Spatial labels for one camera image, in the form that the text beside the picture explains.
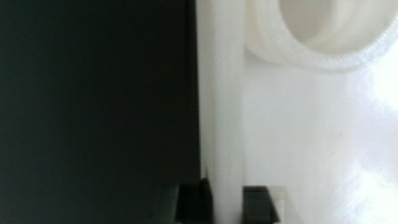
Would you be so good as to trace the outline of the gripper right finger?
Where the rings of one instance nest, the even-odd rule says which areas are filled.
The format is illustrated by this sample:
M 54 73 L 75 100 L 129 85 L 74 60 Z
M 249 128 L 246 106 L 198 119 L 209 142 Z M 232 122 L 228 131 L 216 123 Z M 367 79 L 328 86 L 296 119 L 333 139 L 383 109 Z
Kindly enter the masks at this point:
M 276 224 L 280 215 L 265 186 L 244 187 L 244 224 Z

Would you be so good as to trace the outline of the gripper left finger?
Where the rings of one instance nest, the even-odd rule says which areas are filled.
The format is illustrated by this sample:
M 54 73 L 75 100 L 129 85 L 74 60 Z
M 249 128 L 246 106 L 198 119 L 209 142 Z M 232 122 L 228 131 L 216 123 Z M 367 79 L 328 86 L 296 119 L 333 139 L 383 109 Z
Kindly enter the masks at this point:
M 175 220 L 178 224 L 214 224 L 214 195 L 207 179 L 180 185 Z

